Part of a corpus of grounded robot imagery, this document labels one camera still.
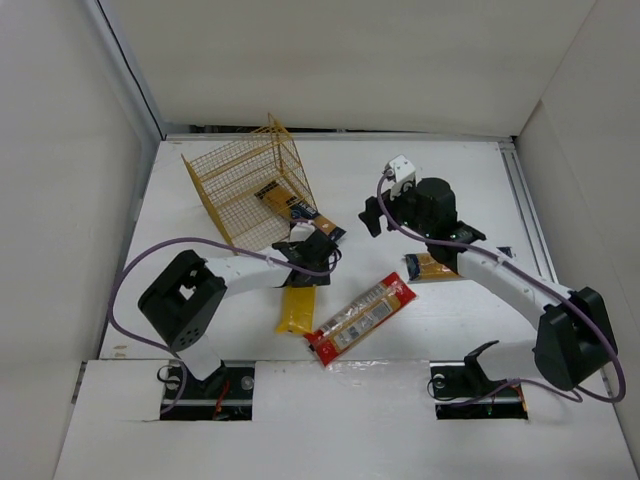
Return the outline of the yellow spaghetti bag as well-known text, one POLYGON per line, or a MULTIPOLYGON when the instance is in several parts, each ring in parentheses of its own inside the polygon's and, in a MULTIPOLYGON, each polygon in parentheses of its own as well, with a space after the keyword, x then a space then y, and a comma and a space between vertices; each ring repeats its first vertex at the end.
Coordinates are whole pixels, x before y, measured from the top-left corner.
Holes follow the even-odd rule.
POLYGON ((313 332, 316 287, 284 289, 280 322, 275 328, 278 334, 305 335, 313 332))

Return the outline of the red white spaghetti bag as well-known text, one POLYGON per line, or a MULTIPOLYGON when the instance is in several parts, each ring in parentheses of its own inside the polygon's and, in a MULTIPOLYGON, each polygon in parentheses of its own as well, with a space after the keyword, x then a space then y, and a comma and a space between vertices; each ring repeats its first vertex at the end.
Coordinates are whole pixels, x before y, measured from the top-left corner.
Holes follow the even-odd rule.
POLYGON ((327 367, 416 298, 417 294, 399 274, 392 272, 303 338, 327 367))

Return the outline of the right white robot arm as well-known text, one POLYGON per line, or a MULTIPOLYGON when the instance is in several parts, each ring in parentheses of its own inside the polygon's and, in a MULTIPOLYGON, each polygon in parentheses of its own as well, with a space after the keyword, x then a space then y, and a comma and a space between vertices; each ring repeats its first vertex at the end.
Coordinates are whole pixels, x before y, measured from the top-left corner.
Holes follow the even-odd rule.
POLYGON ((372 236, 380 235, 385 218, 388 230, 424 244, 437 262, 482 286, 531 324, 532 340, 505 346, 487 342, 489 353, 472 369, 485 380, 499 385, 535 376, 572 400, 585 394, 617 403, 625 397, 627 382, 603 297, 589 287, 571 289, 522 268, 484 233, 458 219, 448 182, 386 170, 359 217, 372 236))

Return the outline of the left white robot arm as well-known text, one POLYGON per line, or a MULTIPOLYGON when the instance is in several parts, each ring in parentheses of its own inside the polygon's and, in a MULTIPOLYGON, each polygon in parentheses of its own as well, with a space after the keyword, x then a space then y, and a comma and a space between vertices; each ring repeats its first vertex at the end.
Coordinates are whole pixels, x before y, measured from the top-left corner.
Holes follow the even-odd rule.
POLYGON ((290 222, 287 241, 261 251, 220 242, 203 242, 234 253, 205 258, 194 250, 179 254, 142 293, 138 308, 169 352, 183 362, 184 380, 211 398, 227 381, 224 361, 206 331, 221 302, 254 290, 325 286, 331 262, 340 258, 339 234, 327 233, 310 220, 290 222))

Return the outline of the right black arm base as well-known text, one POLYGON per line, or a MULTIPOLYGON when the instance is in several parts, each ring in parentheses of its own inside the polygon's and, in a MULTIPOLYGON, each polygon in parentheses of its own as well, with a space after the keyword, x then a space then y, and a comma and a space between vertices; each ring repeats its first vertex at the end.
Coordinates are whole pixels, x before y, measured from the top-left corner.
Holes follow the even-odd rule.
POLYGON ((507 380, 489 380, 463 361, 432 362, 427 392, 437 420, 527 420, 522 389, 507 380))

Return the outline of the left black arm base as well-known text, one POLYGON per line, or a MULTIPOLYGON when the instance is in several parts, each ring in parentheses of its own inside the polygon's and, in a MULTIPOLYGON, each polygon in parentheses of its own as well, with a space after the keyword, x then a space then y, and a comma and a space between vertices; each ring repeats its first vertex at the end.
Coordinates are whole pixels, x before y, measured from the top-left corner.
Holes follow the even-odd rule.
POLYGON ((161 366, 156 379, 162 384, 162 421, 251 421, 255 362, 227 362, 210 386, 184 373, 177 362, 161 366))

